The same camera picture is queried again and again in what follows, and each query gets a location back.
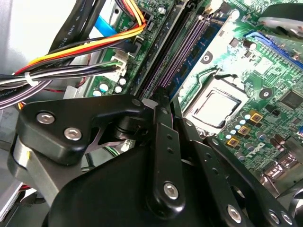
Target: screw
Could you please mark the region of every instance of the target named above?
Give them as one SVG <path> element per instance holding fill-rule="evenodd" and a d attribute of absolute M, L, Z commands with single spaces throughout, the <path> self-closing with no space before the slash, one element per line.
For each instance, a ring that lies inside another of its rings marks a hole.
<path fill-rule="evenodd" d="M 51 124 L 55 121 L 55 118 L 50 113 L 39 113 L 37 115 L 37 121 L 41 124 Z"/>
<path fill-rule="evenodd" d="M 274 222 L 276 222 L 277 224 L 280 224 L 280 220 L 279 218 L 276 216 L 276 214 L 274 212 L 272 212 L 271 210 L 269 211 L 269 215 L 270 217 L 274 220 Z"/>
<path fill-rule="evenodd" d="M 163 113 L 168 114 L 168 112 L 165 108 L 161 107 L 161 110 L 162 110 Z"/>
<path fill-rule="evenodd" d="M 139 100 L 137 100 L 137 99 L 133 99 L 133 100 L 132 100 L 132 103 L 133 103 L 134 105 L 136 105 L 136 106 L 141 106 L 141 102 L 140 102 Z"/>
<path fill-rule="evenodd" d="M 232 205 L 228 205 L 227 206 L 227 212 L 229 214 L 229 216 L 237 223 L 241 223 L 242 218 L 240 213 L 232 206 Z"/>
<path fill-rule="evenodd" d="M 172 183 L 164 185 L 164 192 L 172 200 L 176 200 L 179 196 L 178 189 Z"/>
<path fill-rule="evenodd" d="M 289 225 L 292 225 L 292 224 L 293 224 L 293 221 L 289 218 L 289 216 L 288 216 L 284 211 L 281 211 L 281 215 L 282 215 L 283 219 L 284 219 Z"/>
<path fill-rule="evenodd" d="M 76 128 L 67 128 L 64 130 L 64 135 L 67 139 L 77 141 L 80 140 L 82 137 L 82 133 L 79 129 Z"/>
<path fill-rule="evenodd" d="M 215 139 L 212 139 L 212 142 L 213 142 L 215 145 L 219 145 L 218 141 L 215 140 Z"/>
<path fill-rule="evenodd" d="M 189 120 L 186 120 L 186 124 L 187 124 L 188 126 L 193 126 L 192 122 L 190 122 Z"/>

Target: white zip tie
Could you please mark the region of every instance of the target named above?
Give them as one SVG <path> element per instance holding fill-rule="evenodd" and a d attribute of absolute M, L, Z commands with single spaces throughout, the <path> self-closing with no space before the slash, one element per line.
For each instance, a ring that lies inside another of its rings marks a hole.
<path fill-rule="evenodd" d="M 30 77 L 29 75 L 29 72 L 25 72 L 24 73 L 24 76 L 25 76 L 25 79 L 27 80 L 27 83 L 32 86 L 32 87 L 35 87 L 39 84 L 38 81 L 33 81 L 32 78 Z"/>

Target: yellow wire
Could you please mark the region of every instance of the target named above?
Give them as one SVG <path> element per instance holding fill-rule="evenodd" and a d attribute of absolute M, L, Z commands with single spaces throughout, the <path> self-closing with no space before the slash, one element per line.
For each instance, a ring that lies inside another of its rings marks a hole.
<path fill-rule="evenodd" d="M 141 25 L 140 27 L 136 28 L 136 30 L 137 30 L 136 32 L 133 32 L 131 34 L 125 34 L 125 35 L 119 35 L 119 36 L 110 36 L 109 38 L 106 38 L 106 39 L 103 39 L 103 40 L 100 40 L 100 41 L 95 41 L 93 43 L 89 43 L 89 44 L 85 44 L 85 45 L 82 45 L 82 46 L 73 47 L 73 48 L 70 48 L 70 49 L 67 49 L 67 50 L 64 50 L 64 51 L 48 54 L 48 55 L 45 55 L 45 56 L 42 56 L 42 57 L 39 57 L 39 58 L 36 58 L 36 59 L 32 60 L 29 63 L 29 65 L 35 64 L 39 61 L 44 61 L 46 59 L 57 57 L 59 55 L 71 53 L 71 52 L 74 52 L 74 51 L 79 51 L 79 50 L 82 50 L 82 49 L 85 49 L 85 48 L 88 48 L 88 47 L 92 47 L 92 46 L 95 46 L 95 45 L 100 45 L 100 44 L 104 44 L 104 43 L 107 43 L 107 42 L 113 42 L 113 41 L 117 41 L 117 40 L 120 40 L 120 39 L 130 38 L 132 36 L 140 34 L 143 31 L 144 27 L 145 27 L 145 24 Z"/>

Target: solid capacitor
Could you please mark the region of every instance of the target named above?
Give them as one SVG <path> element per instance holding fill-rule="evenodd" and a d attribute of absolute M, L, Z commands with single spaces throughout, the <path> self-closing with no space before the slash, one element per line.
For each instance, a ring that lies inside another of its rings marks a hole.
<path fill-rule="evenodd" d="M 249 151 L 253 151 L 255 149 L 254 145 L 252 143 L 245 143 L 245 148 Z"/>
<path fill-rule="evenodd" d="M 279 144 L 281 144 L 281 145 L 285 144 L 285 140 L 279 134 L 274 135 L 274 138 Z"/>
<path fill-rule="evenodd" d="M 259 140 L 266 140 L 267 135 L 263 131 L 258 131 L 256 133 L 256 136 L 258 137 Z"/>
<path fill-rule="evenodd" d="M 245 160 L 245 156 L 241 151 L 238 151 L 235 153 L 235 156 L 237 157 L 238 160 L 240 161 L 244 161 Z"/>
<path fill-rule="evenodd" d="M 281 148 L 281 145 L 274 139 L 274 138 L 271 138 L 269 140 L 269 142 L 277 149 L 280 149 Z"/>

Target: electronic component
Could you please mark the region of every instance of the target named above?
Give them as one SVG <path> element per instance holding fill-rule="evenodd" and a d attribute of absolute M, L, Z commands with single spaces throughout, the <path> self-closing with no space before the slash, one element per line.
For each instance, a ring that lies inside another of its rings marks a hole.
<path fill-rule="evenodd" d="M 273 90 L 270 88 L 262 89 L 259 93 L 260 99 L 268 99 L 273 95 Z"/>
<path fill-rule="evenodd" d="M 101 95 L 102 95 L 102 93 L 100 91 L 94 91 L 93 92 L 94 97 L 98 97 L 98 96 L 101 96 Z"/>
<path fill-rule="evenodd" d="M 232 137 L 229 141 L 227 141 L 227 145 L 231 146 L 231 147 L 236 147 L 239 144 L 239 141 Z"/>
<path fill-rule="evenodd" d="M 122 86 L 125 85 L 126 84 L 126 79 L 125 78 L 120 78 L 119 79 L 119 84 L 122 85 Z"/>
<path fill-rule="evenodd" d="M 246 51 L 246 53 L 244 54 L 244 57 L 249 58 L 251 55 L 252 55 L 252 52 Z"/>
<path fill-rule="evenodd" d="M 298 160 L 298 162 L 303 163 L 303 146 L 300 142 L 290 136 L 285 140 L 284 147 Z"/>
<path fill-rule="evenodd" d="M 105 83 L 100 84 L 99 86 L 100 91 L 107 92 L 108 91 L 108 85 Z"/>
<path fill-rule="evenodd" d="M 238 39 L 236 39 L 236 38 L 233 38 L 232 40 L 231 40 L 231 42 L 229 43 L 229 45 L 230 46 L 232 46 L 232 47 L 236 47 L 238 44 L 239 44 L 239 40 Z"/>
<path fill-rule="evenodd" d="M 244 161 L 245 160 L 245 156 L 244 156 L 244 154 L 241 151 L 236 152 L 235 156 L 240 161 Z"/>
<path fill-rule="evenodd" d="M 246 120 L 243 119 L 241 116 L 238 116 L 238 117 L 236 118 L 236 121 L 237 121 L 240 125 L 245 125 L 245 123 L 246 123 Z"/>
<path fill-rule="evenodd" d="M 280 100 L 284 105 L 292 108 L 298 108 L 303 103 L 303 97 L 295 91 L 288 91 Z"/>
<path fill-rule="evenodd" d="M 244 125 L 238 130 L 238 133 L 240 133 L 243 136 L 246 136 L 249 132 L 250 132 L 250 128 Z"/>
<path fill-rule="evenodd" d="M 245 143 L 244 144 L 245 148 L 248 150 L 248 151 L 253 151 L 255 149 L 254 145 L 252 143 Z"/>
<path fill-rule="evenodd" d="M 259 140 L 266 140 L 267 135 L 263 131 L 257 131 L 256 136 Z"/>
<path fill-rule="evenodd" d="M 285 140 L 283 139 L 283 137 L 280 134 L 275 134 L 274 138 L 279 144 L 281 144 L 281 145 L 285 144 Z"/>
<path fill-rule="evenodd" d="M 244 90 L 229 81 L 232 78 L 211 76 L 185 110 L 184 117 L 196 127 L 218 134 L 249 100 Z"/>
<path fill-rule="evenodd" d="M 228 126 L 227 131 L 229 131 L 229 133 L 231 135 L 235 135 L 237 133 L 237 131 L 235 130 L 235 128 L 233 126 Z"/>
<path fill-rule="evenodd" d="M 256 49 L 257 44 L 254 43 L 254 42 L 252 42 L 252 41 L 250 41 L 250 40 L 244 40 L 244 41 L 243 41 L 243 46 L 244 46 L 247 50 L 253 51 L 253 50 Z"/>
<path fill-rule="evenodd" d="M 269 140 L 269 142 L 271 143 L 271 145 L 273 145 L 276 149 L 280 149 L 281 148 L 281 145 L 274 139 L 274 138 L 271 138 Z"/>
<path fill-rule="evenodd" d="M 263 116 L 256 110 L 250 110 L 250 115 L 251 115 L 250 120 L 253 121 L 254 123 L 259 123 L 263 118 Z"/>
<path fill-rule="evenodd" d="M 223 136 L 227 139 L 227 140 L 230 140 L 232 138 L 232 135 L 228 132 L 228 131 L 225 131 L 223 133 Z"/>
<path fill-rule="evenodd" d="M 249 120 L 251 118 L 251 115 L 247 112 L 247 111 L 242 111 L 241 112 L 241 116 L 245 119 L 245 120 Z"/>
<path fill-rule="evenodd" d="M 122 88 L 120 86 L 115 87 L 115 92 L 117 94 L 121 93 L 122 92 Z"/>

